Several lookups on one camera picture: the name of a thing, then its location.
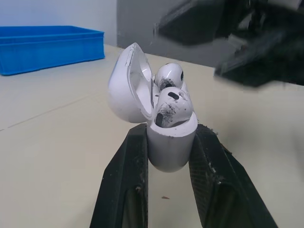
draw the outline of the scratch mark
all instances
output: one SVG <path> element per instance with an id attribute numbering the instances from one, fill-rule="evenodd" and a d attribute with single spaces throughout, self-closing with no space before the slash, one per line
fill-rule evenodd
<path id="1" fill-rule="evenodd" d="M 51 113 L 51 112 L 53 112 L 53 111 L 55 111 L 55 110 L 58 110 L 58 109 L 61 109 L 61 108 L 65 108 L 65 107 L 68 107 L 68 106 L 70 106 L 70 105 L 73 105 L 73 104 L 77 103 L 78 101 L 81 101 L 81 100 L 86 99 L 86 98 L 89 97 L 89 96 L 90 96 L 90 95 L 83 96 L 83 97 L 81 97 L 81 98 L 79 98 L 79 99 L 77 99 L 77 100 L 74 100 L 74 101 L 72 101 L 72 102 L 70 102 L 70 103 L 68 103 L 68 104 L 64 104 L 64 105 L 62 105 L 62 106 L 59 106 L 59 107 L 54 108 L 54 109 L 51 109 L 51 110 L 46 111 L 46 112 L 44 112 L 44 113 L 35 115 L 35 116 L 33 116 L 33 117 L 29 118 L 29 119 L 26 119 L 26 120 L 24 120 L 24 121 L 15 123 L 15 124 L 9 126 L 8 128 L 11 128 L 11 127 L 17 126 L 17 125 L 19 125 L 19 124 L 25 123 L 25 122 L 27 122 L 27 121 L 33 120 L 33 119 L 35 119 L 35 118 L 37 118 L 37 117 L 40 117 L 40 116 L 42 116 L 42 115 L 44 115 L 44 114 Z"/>

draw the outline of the white wall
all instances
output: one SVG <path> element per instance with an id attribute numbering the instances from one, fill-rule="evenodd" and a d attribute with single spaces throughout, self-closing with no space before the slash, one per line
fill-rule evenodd
<path id="1" fill-rule="evenodd" d="M 0 0 L 0 26 L 73 25 L 104 31 L 117 44 L 117 0 Z"/>

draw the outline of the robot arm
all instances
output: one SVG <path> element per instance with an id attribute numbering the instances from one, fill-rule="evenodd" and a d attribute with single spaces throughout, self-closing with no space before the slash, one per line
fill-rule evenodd
<path id="1" fill-rule="evenodd" d="M 188 0 L 164 16 L 156 33 L 183 46 L 230 35 L 243 39 L 215 75 L 258 87 L 273 80 L 304 85 L 304 14 L 266 0 Z M 247 28 L 240 28 L 251 15 Z"/>

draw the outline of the gray wall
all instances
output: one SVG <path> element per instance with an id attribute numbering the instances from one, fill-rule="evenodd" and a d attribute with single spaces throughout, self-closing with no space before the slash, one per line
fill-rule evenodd
<path id="1" fill-rule="evenodd" d="M 117 45 L 117 0 L 0 0 L 0 26 L 74 25 Z"/>
<path id="2" fill-rule="evenodd" d="M 138 43 L 145 53 L 214 67 L 234 53 L 225 40 L 183 47 L 164 38 L 154 37 L 154 24 L 183 0 L 117 0 L 117 44 L 127 47 Z"/>

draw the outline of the dirty earbud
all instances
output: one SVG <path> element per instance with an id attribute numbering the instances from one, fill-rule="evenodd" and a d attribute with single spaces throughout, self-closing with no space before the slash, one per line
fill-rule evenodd
<path id="1" fill-rule="evenodd" d="M 181 88 L 184 80 L 184 72 L 177 63 L 167 63 L 162 66 L 155 75 L 155 84 L 160 91 L 168 87 Z"/>
<path id="2" fill-rule="evenodd" d="M 170 128 L 191 118 L 193 105 L 189 96 L 179 88 L 168 87 L 161 91 L 156 107 L 155 124 Z"/>

